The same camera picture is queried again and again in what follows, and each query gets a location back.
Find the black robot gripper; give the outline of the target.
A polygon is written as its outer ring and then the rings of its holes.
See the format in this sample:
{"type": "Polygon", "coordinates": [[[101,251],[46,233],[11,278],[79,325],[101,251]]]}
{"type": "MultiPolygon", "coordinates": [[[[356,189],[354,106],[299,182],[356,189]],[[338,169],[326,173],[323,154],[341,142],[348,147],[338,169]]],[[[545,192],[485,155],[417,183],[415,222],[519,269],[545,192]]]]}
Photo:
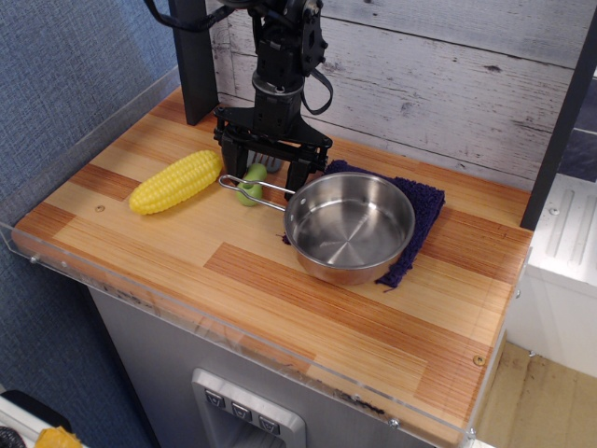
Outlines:
{"type": "Polygon", "coordinates": [[[215,140],[228,175],[243,177],[248,152],[290,162],[286,189],[300,189],[311,171],[323,171],[332,140],[308,125],[301,116],[305,78],[276,86],[253,77],[255,101],[251,107],[215,109],[215,140]]]}

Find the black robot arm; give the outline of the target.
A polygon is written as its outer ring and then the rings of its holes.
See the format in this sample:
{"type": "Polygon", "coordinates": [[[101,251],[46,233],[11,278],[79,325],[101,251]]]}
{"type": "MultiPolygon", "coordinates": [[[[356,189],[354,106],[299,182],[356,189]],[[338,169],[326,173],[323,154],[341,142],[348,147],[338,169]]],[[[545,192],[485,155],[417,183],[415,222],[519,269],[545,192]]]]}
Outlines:
{"type": "Polygon", "coordinates": [[[251,107],[215,110],[215,140],[227,174],[244,176],[251,153],[287,161],[285,187],[298,190],[309,175],[326,168],[329,137],[308,125],[305,80],[313,77],[327,90],[330,82],[317,67],[327,43],[321,31],[320,1],[228,1],[252,19],[257,68],[252,75],[251,107]]]}

